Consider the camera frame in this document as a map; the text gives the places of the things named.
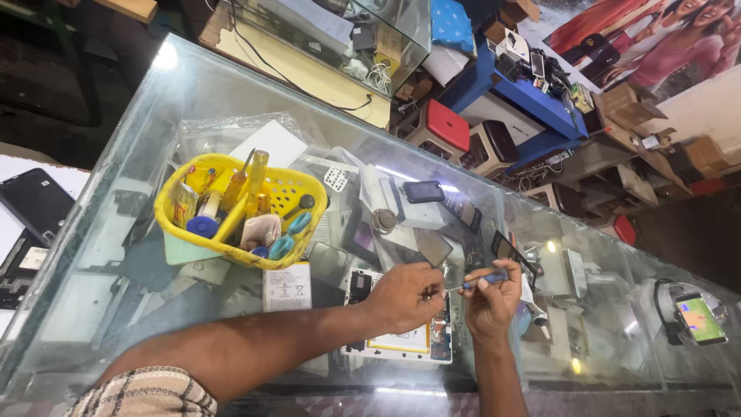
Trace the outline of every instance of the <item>glass top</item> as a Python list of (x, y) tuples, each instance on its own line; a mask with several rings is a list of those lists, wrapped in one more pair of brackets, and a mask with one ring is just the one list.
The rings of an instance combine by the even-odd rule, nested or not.
[[(348, 262), (341, 274), (312, 271), (314, 307), (342, 304), (345, 288), (338, 276), (349, 266), (382, 272), (383, 266), (414, 259), (414, 251), (378, 240), (378, 260), (343, 243), (353, 210), (360, 206), (358, 193), (372, 194), (365, 167), (400, 181), (435, 179), (482, 213), (480, 230), (474, 234), (439, 210), (435, 221), (443, 224), (434, 233), (453, 247), (439, 267), (448, 288), (462, 282), (470, 266), (468, 255), (477, 253), (485, 263), (495, 258), (490, 246), (497, 231), (510, 241), (514, 238), (516, 249), (532, 254), (542, 267), (544, 275), (534, 281), (534, 303), (548, 313), (549, 337), (531, 323), (524, 304), (510, 328), (523, 389), (666, 393), (708, 387), (720, 390), (731, 403), (737, 401), (732, 375), (740, 359), (738, 294), (176, 36), (165, 40), (4, 335), (0, 384), (6, 399), (54, 402), (77, 396), (111, 361), (145, 338), (261, 311), (259, 269), (220, 258), (208, 261), (216, 264), (207, 267), (167, 265), (152, 204), (178, 163), (173, 144), (183, 120), (280, 112), (288, 112), (310, 138), (292, 168), (320, 181), (328, 171), (327, 161), (363, 168), (357, 174), (348, 171), (348, 185), (341, 192), (327, 188), (330, 232), (325, 238), (329, 246), (348, 253)], [(226, 133), (205, 142), (212, 151), (229, 151), (220, 148), (227, 142)], [(370, 214), (367, 208), (360, 210), (363, 218)], [(646, 296), (659, 278), (692, 283), (719, 298), (728, 308), (723, 328), (730, 342), (671, 346)], [(473, 393), (473, 348), (463, 310), (462, 298), (451, 295), (452, 364), (350, 360), (335, 351), (258, 391), (346, 395), (395, 387)]]

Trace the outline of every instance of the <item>man's left hand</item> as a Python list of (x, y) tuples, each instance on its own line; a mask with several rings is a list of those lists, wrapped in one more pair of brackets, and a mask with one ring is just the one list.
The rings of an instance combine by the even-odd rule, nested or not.
[(410, 332), (445, 307), (442, 273), (427, 262), (396, 265), (386, 272), (364, 306), (380, 321), (381, 334)]

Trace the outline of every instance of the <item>wall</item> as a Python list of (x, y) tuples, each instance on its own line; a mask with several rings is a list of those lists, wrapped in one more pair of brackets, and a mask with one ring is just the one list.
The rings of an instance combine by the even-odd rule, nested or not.
[(657, 106), (668, 117), (643, 124), (649, 131), (675, 128), (673, 141), (707, 134), (731, 164), (741, 163), (741, 65), (707, 79)]

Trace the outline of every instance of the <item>glass case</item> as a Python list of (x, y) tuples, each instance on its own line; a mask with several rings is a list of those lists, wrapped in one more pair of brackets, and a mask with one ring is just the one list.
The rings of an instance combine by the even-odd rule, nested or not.
[(245, 0), (234, 7), (239, 19), (388, 98), (431, 50), (429, 0)]
[[(495, 258), (490, 245), (497, 232), (522, 254), (534, 254), (543, 270), (534, 280), (534, 303), (548, 313), (548, 335), (532, 324), (527, 308), (518, 310), (510, 328), (528, 406), (550, 407), (547, 401), (561, 398), (561, 405), (583, 413), (595, 399), (623, 405), (654, 401), (652, 410), (669, 414), (738, 405), (738, 294), (176, 36), (162, 45), (3, 336), (0, 387), (6, 402), (68, 404), (141, 340), (261, 311), (259, 269), (217, 258), (212, 261), (222, 263), (225, 272), (216, 279), (215, 272), (189, 272), (192, 263), (167, 265), (152, 201), (172, 164), (182, 163), (172, 159), (171, 146), (182, 120), (273, 112), (288, 112), (313, 138), (294, 169), (321, 180), (328, 167), (319, 161), (348, 163), (342, 155), (350, 154), (356, 166), (372, 165), (402, 180), (436, 179), (446, 193), (470, 200), (482, 213), (475, 234), (440, 211), (444, 226), (438, 232), (453, 247), (440, 266), (449, 288), (460, 285), (472, 254), (485, 263)], [(209, 142), (218, 144), (225, 135), (215, 134)], [(367, 181), (358, 170), (343, 191), (330, 192), (325, 212), (330, 246), (343, 247), (348, 216), (357, 205), (354, 193)], [(409, 255), (389, 248), (376, 247), (376, 253), (384, 249), (387, 266)], [(373, 268), (373, 260), (350, 252), (345, 267)], [(317, 277), (315, 285), (312, 275), (312, 296), (321, 296), (313, 298), (315, 307), (338, 303), (338, 294), (342, 303), (344, 288), (337, 276)], [(659, 278), (693, 283), (725, 303), (723, 328), (729, 342), (709, 347), (667, 343), (645, 296)], [(449, 395), (451, 401), (456, 395), (475, 395), (473, 347), (460, 296), (451, 295), (450, 313), (452, 364), (355, 360), (334, 351), (259, 387), (251, 401), (361, 395), (379, 388), (426, 393), (432, 399)], [(616, 392), (621, 394), (611, 400), (604, 397)]]

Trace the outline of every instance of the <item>black cable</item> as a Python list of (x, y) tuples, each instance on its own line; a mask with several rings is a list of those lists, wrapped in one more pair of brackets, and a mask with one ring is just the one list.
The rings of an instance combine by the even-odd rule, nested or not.
[[(252, 48), (252, 51), (253, 51), (253, 52), (255, 53), (255, 55), (257, 55), (257, 57), (258, 57), (258, 58), (260, 58), (260, 61), (262, 61), (262, 63), (263, 63), (263, 64), (267, 65), (267, 66), (268, 66), (268, 67), (270, 67), (270, 68), (271, 68), (271, 69), (272, 69), (273, 71), (277, 72), (277, 73), (278, 73), (278, 74), (279, 74), (279, 75), (280, 75), (281, 77), (283, 77), (283, 79), (284, 79), (284, 80), (285, 80), (285, 81), (286, 81), (286, 82), (287, 82), (288, 84), (290, 84), (290, 85), (291, 85), (292, 87), (294, 87), (294, 88), (295, 88), (295, 89), (297, 89), (298, 91), (301, 91), (302, 93), (306, 94), (306, 95), (307, 95), (307, 96), (309, 96), (309, 97), (313, 97), (313, 98), (315, 98), (315, 99), (318, 99), (318, 100), (320, 100), (320, 101), (324, 101), (324, 100), (321, 100), (321, 99), (320, 99), (319, 97), (317, 97), (317, 96), (314, 96), (313, 94), (310, 94), (310, 93), (308, 93), (308, 92), (307, 92), (306, 90), (304, 90), (303, 88), (301, 88), (301, 87), (299, 87), (298, 85), (296, 85), (296, 83), (295, 83), (295, 82), (293, 82), (293, 81), (289, 80), (289, 79), (288, 79), (288, 77), (286, 77), (285, 75), (283, 75), (283, 74), (282, 74), (282, 73), (281, 73), (280, 71), (278, 71), (277, 69), (275, 69), (275, 67), (274, 67), (274, 66), (272, 66), (272, 65), (268, 64), (268, 61), (265, 61), (265, 59), (264, 59), (264, 58), (262, 57), (262, 55), (260, 55), (260, 52), (257, 52), (257, 49), (255, 49), (255, 47), (254, 47), (254, 46), (252, 45), (252, 43), (250, 43), (250, 41), (248, 41), (248, 40), (247, 40), (247, 38), (245, 38), (244, 36), (242, 36), (242, 34), (241, 34), (241, 33), (240, 33), (240, 32), (239, 32), (238, 30), (237, 30), (237, 28), (236, 28), (236, 8), (234, 7), (234, 3), (235, 3), (235, 2), (236, 2), (236, 0), (231, 0), (231, 5), (232, 5), (232, 23), (234, 24), (234, 32), (235, 32), (235, 33), (237, 34), (237, 36), (239, 36), (240, 38), (242, 38), (242, 40), (243, 40), (243, 41), (247, 42), (247, 45), (250, 45), (250, 48)], [(370, 95), (370, 94), (366, 95), (366, 97), (368, 98), (368, 101), (367, 101), (367, 102), (365, 102), (365, 104), (364, 104), (364, 105), (361, 105), (360, 107), (356, 107), (356, 108), (349, 108), (349, 107), (339, 107), (339, 106), (336, 106), (336, 105), (334, 105), (334, 104), (331, 104), (331, 103), (329, 103), (329, 102), (326, 102), (326, 103), (327, 103), (327, 104), (328, 104), (329, 106), (331, 106), (332, 108), (335, 108), (335, 109), (337, 109), (337, 110), (345, 110), (345, 111), (355, 111), (355, 110), (360, 110), (361, 108), (363, 108), (363, 107), (365, 107), (365, 106), (369, 105), (369, 104), (371, 103), (371, 101), (373, 101), (373, 98), (371, 97), (371, 95)]]

